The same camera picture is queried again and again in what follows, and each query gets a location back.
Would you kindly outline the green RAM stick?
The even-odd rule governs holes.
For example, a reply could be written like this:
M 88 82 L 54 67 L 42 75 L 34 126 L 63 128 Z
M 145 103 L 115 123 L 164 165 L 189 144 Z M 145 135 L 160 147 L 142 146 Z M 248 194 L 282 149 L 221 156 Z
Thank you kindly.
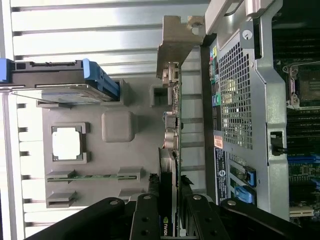
M 86 180 L 137 180 L 136 175 L 76 175 L 71 177 L 50 177 L 47 179 L 48 182 L 72 182 L 72 181 L 86 181 Z

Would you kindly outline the grey plastic parts rack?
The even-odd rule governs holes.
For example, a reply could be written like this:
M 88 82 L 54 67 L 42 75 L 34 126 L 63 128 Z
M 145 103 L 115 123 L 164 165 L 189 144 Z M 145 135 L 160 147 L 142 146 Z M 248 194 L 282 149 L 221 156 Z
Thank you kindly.
M 120 81 L 121 101 L 44 109 L 43 153 L 45 201 L 48 208 L 87 207 L 107 197 L 127 199 L 148 190 L 148 179 L 159 172 L 163 146 L 163 113 L 170 110 L 167 91 L 156 78 Z M 80 133 L 76 160 L 56 160 L 52 133 L 75 128 Z M 136 180 L 95 179 L 47 181 L 86 175 L 137 176 Z

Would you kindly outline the green motherboard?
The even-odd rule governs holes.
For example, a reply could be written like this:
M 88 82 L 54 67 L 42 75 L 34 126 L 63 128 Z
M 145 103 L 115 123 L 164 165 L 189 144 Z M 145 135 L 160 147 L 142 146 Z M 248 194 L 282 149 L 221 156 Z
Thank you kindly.
M 287 108 L 287 81 L 283 67 L 297 62 L 320 61 L 320 27 L 274 29 L 272 31 L 274 69 L 285 82 L 286 154 L 320 155 L 320 109 Z M 320 219 L 320 164 L 289 164 L 289 212 L 299 217 Z

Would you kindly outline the silver CPU chip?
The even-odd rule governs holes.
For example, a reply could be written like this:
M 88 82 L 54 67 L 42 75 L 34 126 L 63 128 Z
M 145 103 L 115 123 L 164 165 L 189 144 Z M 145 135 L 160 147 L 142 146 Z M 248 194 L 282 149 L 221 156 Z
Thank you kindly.
M 57 161 L 76 160 L 81 154 L 80 133 L 74 127 L 58 127 L 52 133 L 52 154 Z

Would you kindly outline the blue expansion slot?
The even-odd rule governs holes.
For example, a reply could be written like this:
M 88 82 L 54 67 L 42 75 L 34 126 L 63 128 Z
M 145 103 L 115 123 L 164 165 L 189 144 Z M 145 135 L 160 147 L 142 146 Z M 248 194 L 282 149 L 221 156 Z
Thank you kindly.
M 287 161 L 289 164 L 320 164 L 320 155 L 288 156 Z

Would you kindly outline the open black PC case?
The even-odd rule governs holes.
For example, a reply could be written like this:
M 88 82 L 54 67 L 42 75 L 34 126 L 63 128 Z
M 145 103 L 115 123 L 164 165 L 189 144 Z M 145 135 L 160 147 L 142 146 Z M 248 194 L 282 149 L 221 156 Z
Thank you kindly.
M 210 0 L 200 47 L 205 191 L 290 217 L 286 84 L 274 68 L 273 30 L 320 27 L 320 0 Z

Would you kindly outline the CPU socket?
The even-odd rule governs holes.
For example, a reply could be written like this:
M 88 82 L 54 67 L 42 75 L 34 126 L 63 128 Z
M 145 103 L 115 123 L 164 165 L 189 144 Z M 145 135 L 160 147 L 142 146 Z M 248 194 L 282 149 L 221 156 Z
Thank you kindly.
M 282 68 L 287 85 L 286 107 L 295 111 L 320 109 L 320 60 L 294 62 Z

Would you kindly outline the hard disk in blue carrier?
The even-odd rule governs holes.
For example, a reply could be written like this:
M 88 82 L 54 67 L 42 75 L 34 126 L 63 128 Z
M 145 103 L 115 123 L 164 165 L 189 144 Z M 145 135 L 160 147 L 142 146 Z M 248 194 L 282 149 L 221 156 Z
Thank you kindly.
M 0 93 L 67 105 L 117 102 L 121 98 L 119 83 L 87 58 L 43 63 L 0 58 Z

